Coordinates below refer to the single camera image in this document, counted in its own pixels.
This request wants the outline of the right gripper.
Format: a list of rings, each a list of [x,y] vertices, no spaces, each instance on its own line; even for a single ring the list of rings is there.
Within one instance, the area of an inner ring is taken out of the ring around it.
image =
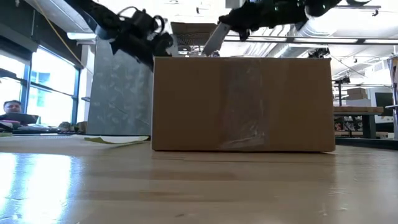
[[[235,14],[220,16],[218,21],[230,26],[239,34],[240,41],[246,41],[251,31],[261,27],[274,28],[279,25],[303,24],[308,21],[305,13],[307,0],[247,0],[256,6],[254,19]]]

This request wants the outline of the brown taped cardboard box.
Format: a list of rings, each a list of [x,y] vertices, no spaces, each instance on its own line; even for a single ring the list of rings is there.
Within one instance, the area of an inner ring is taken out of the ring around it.
[[[155,151],[334,151],[330,61],[158,57],[151,145]]]

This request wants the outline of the small cardboard box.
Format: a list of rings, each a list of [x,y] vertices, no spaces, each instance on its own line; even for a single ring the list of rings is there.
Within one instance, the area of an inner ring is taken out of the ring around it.
[[[210,34],[217,25],[214,23],[184,23],[184,22],[171,22],[173,34]]]

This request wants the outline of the grey leaf-patterned partition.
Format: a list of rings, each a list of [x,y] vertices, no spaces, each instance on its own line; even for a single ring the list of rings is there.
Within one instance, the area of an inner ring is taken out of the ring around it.
[[[87,134],[148,136],[152,120],[153,73],[128,54],[112,54],[96,41]]]

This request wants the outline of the clear pouch with green edge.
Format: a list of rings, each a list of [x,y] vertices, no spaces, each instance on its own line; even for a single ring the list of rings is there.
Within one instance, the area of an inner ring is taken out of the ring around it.
[[[149,136],[84,136],[73,135],[72,138],[81,139],[86,142],[95,142],[108,145],[130,145],[140,144],[150,140]]]

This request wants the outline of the brown storage box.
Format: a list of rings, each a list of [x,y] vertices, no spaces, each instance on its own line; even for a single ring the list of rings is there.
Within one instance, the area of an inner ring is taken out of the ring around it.
[[[348,96],[346,97],[347,100],[362,100],[368,98],[368,94],[365,88],[347,89],[347,94],[348,94]]]

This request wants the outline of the white storage box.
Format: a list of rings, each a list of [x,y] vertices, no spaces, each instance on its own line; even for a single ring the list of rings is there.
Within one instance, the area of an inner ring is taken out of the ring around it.
[[[371,100],[369,99],[359,99],[359,100],[346,100],[346,106],[355,106],[355,107],[371,107]]]

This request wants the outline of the wooden workbench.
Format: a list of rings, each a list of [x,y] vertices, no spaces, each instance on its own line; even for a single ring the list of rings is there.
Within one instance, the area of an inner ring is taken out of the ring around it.
[[[376,122],[375,115],[382,115],[384,109],[382,107],[372,106],[335,106],[334,116],[339,117],[342,125],[345,124],[345,117],[351,118],[353,130],[349,130],[349,135],[352,132],[362,132],[362,136],[367,139],[376,139]]]

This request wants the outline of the person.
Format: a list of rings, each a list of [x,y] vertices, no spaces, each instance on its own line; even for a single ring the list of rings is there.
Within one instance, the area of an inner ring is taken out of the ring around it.
[[[3,109],[5,113],[22,113],[22,104],[18,100],[6,101]]]

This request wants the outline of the black monitor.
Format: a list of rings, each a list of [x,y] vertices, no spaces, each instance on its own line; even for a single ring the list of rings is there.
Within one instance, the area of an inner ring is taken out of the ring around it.
[[[393,96],[392,93],[383,93],[383,92],[376,92],[375,93],[375,100],[377,107],[392,106],[393,105]]]

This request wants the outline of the black rig frame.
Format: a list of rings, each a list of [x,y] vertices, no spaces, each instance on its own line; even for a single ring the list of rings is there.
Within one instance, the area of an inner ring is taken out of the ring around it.
[[[340,78],[339,80],[335,80],[335,84],[338,85],[338,102],[339,106],[342,106],[342,92],[341,92],[341,86],[342,84],[350,84],[350,77],[344,77]]]

